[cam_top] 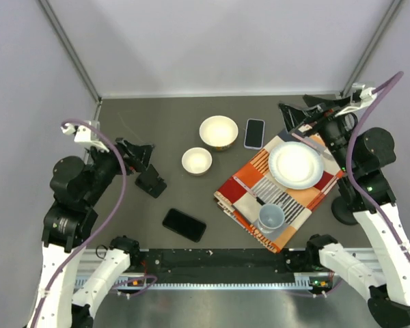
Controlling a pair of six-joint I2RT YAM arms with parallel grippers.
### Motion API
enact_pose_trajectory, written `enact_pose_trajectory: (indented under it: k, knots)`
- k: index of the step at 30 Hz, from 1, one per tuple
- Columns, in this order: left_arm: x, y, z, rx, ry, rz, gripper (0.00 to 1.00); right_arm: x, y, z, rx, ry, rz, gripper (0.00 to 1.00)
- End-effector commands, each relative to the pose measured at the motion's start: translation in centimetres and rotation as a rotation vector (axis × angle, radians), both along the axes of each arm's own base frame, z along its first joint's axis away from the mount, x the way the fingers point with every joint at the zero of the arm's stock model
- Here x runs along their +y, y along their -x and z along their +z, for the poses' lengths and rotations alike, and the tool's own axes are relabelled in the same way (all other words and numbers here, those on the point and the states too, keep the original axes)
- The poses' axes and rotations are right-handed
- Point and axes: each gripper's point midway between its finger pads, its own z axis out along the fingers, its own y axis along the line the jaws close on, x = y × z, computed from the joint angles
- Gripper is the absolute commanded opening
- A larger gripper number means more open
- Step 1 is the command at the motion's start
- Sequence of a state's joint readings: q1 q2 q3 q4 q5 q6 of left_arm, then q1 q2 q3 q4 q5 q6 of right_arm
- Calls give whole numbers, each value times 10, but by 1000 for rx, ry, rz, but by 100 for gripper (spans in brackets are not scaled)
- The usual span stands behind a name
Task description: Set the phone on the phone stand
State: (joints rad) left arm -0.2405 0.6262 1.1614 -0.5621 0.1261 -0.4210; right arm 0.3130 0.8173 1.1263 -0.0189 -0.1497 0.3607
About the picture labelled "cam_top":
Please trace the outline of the black wedge phone stand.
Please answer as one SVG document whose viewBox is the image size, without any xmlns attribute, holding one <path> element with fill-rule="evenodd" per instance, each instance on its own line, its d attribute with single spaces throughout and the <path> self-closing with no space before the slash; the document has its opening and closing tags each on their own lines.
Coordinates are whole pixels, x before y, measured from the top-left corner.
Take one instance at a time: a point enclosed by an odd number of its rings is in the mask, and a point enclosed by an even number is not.
<svg viewBox="0 0 410 328">
<path fill-rule="evenodd" d="M 146 171 L 138 175 L 135 184 L 142 191 L 146 192 L 153 198 L 158 198 L 167 188 L 166 182 L 160 177 L 152 164 L 149 164 Z"/>
</svg>

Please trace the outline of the phone with lilac case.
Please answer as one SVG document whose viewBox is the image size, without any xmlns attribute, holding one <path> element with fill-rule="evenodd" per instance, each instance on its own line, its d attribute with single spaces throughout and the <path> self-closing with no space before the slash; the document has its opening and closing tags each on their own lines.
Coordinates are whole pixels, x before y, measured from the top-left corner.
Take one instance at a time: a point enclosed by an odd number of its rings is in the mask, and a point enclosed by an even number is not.
<svg viewBox="0 0 410 328">
<path fill-rule="evenodd" d="M 264 131 L 264 120 L 248 119 L 245 128 L 244 147 L 252 150 L 260 150 L 264 143 Z"/>
</svg>

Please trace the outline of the black round-base phone holder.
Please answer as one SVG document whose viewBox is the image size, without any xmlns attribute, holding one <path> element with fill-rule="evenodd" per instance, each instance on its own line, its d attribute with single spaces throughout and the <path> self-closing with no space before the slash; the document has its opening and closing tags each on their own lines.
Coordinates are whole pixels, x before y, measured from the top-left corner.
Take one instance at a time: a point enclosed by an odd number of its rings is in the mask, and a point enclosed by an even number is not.
<svg viewBox="0 0 410 328">
<path fill-rule="evenodd" d="M 334 217 L 344 225 L 357 225 L 357 221 L 350 209 L 350 206 L 355 201 L 356 192 L 348 176 L 338 180 L 338 191 L 340 195 L 331 204 L 331 211 Z"/>
</svg>

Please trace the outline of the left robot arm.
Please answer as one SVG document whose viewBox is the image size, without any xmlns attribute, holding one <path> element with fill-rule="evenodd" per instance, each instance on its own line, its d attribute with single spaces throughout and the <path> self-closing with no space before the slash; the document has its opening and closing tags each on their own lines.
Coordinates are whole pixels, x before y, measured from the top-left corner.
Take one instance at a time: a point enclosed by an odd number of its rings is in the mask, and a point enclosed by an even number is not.
<svg viewBox="0 0 410 328">
<path fill-rule="evenodd" d="M 44 217 L 42 273 L 28 327 L 92 327 L 98 308 L 121 274 L 143 263 L 139 243 L 118 236 L 86 283 L 74 288 L 84 243 L 98 217 L 97 201 L 115 176 L 142 174 L 150 168 L 154 145 L 117 138 L 115 146 L 116 153 L 91 147 L 90 164 L 68 156 L 54 166 L 50 182 L 54 202 Z"/>
</svg>

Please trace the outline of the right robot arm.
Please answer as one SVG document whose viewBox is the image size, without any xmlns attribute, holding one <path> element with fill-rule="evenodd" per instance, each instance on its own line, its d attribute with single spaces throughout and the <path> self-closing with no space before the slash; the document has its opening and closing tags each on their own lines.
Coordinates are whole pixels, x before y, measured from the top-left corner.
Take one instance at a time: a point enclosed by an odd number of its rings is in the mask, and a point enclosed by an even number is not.
<svg viewBox="0 0 410 328">
<path fill-rule="evenodd" d="M 410 325 L 410 243 L 402 227 L 395 195 L 382 168 L 396 160 L 394 140 L 382 128 L 362 131 L 363 118 L 349 128 L 345 119 L 363 110 L 371 113 L 385 96 L 368 88 L 341 100 L 304 96 L 305 107 L 280 103 L 286 130 L 318 134 L 344 175 L 334 208 L 344 210 L 363 228 L 383 271 L 378 278 L 345 251 L 332 236 L 314 235 L 307 242 L 305 262 L 313 270 L 337 273 L 368 304 L 382 327 Z"/>
</svg>

